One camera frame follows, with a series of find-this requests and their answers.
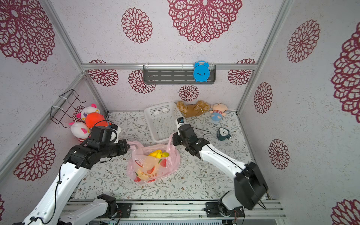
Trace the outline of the yellow banana bunch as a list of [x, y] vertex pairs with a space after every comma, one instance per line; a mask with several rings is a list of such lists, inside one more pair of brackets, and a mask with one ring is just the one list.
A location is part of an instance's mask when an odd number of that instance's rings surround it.
[[169, 157], [169, 153], [163, 152], [162, 150], [156, 150], [156, 151], [150, 153], [150, 154], [149, 154], [149, 157], [154, 157], [154, 158], [167, 158], [167, 157]]

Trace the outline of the pink plastic bag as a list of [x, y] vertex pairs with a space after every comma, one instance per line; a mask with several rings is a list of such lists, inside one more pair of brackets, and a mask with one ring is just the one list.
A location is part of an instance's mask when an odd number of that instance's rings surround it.
[[[129, 145], [131, 156], [127, 163], [127, 175], [136, 183], [150, 183], [165, 178], [176, 172], [180, 166], [181, 157], [171, 139], [167, 144], [147, 147], [139, 142], [130, 142]], [[169, 157], [149, 157], [149, 154], [156, 150], [169, 153]]]

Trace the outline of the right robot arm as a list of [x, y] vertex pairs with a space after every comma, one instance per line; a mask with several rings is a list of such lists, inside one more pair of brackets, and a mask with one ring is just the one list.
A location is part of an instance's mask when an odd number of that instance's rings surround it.
[[252, 210], [257, 204], [265, 208], [261, 198], [268, 191], [268, 185], [256, 163], [240, 162], [218, 150], [208, 140], [198, 138], [183, 117], [176, 119], [176, 125], [177, 132], [172, 135], [175, 146], [183, 145], [192, 156], [211, 163], [233, 179], [234, 190], [217, 202], [219, 214], [228, 217], [236, 208]]

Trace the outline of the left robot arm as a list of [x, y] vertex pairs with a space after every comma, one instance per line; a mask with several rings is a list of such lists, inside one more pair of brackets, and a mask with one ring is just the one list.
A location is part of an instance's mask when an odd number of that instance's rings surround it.
[[75, 188], [95, 164], [108, 162], [127, 153], [130, 146], [125, 139], [119, 139], [119, 130], [115, 124], [93, 127], [85, 141], [72, 147], [65, 156], [57, 177], [21, 224], [85, 225], [100, 216], [113, 218], [119, 215], [116, 199], [106, 194], [101, 194], [73, 213], [62, 215]]

